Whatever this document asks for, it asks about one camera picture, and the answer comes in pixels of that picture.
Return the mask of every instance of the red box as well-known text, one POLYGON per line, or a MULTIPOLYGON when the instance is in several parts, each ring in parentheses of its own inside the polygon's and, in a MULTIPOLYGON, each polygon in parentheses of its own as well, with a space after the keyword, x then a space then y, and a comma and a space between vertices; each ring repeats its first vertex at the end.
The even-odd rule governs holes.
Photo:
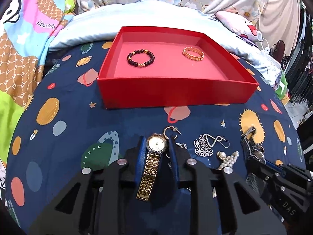
MULTIPOLYGON (((132 60, 144 63, 146 54, 132 60)), ((103 61, 98 86, 107 109, 245 103, 258 82, 223 47, 203 33, 155 26, 125 26, 103 61), (202 50, 202 61, 183 48, 202 50), (127 56, 148 49, 153 64, 134 67, 127 56)))

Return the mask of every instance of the wristwatch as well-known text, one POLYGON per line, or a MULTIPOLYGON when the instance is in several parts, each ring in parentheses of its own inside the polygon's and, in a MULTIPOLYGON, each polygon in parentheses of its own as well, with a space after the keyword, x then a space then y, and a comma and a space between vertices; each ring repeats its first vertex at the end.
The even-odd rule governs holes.
POLYGON ((151 194, 161 155, 166 150, 167 141, 163 135, 154 133, 147 139, 146 146, 148 154, 136 197, 145 202, 148 201, 151 194))

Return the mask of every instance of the watch dial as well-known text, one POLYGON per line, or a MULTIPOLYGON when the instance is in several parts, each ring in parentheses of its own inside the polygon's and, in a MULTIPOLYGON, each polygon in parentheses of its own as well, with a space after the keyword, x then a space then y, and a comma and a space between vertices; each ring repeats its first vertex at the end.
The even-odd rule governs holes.
POLYGON ((161 152, 165 148, 165 142, 161 137, 154 136, 149 140, 148 146, 154 152, 161 152))

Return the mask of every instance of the pink plush pillow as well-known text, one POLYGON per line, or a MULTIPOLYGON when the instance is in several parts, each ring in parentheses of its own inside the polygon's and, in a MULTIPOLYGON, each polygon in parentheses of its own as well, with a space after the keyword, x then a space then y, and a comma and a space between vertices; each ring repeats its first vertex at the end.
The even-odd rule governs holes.
POLYGON ((262 41, 261 32, 243 16, 228 11, 218 11, 215 16, 233 33, 245 37, 252 42, 262 41))

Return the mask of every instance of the silver screw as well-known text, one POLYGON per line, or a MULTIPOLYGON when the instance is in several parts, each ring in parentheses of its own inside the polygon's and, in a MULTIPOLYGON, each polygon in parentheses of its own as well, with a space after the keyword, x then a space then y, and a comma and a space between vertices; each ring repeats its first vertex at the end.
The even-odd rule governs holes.
POLYGON ((196 159, 193 159, 193 158, 189 158, 189 159, 187 160, 187 163, 188 163, 189 165, 195 165, 195 164, 197 163, 197 160, 196 160, 196 159))
POLYGON ((127 163, 127 160, 124 159, 124 158, 117 160, 117 164, 119 164, 119 165, 124 165, 124 164, 126 164, 126 163, 127 163))
POLYGON ((88 168, 88 167, 85 167, 81 170, 82 174, 86 175, 86 174, 89 174, 91 172, 91 169, 88 168))
POLYGON ((225 172, 226 174, 231 174, 231 173, 233 173, 233 169, 230 168, 230 167, 228 167, 228 166, 226 166, 226 167, 223 169, 223 172, 225 172))

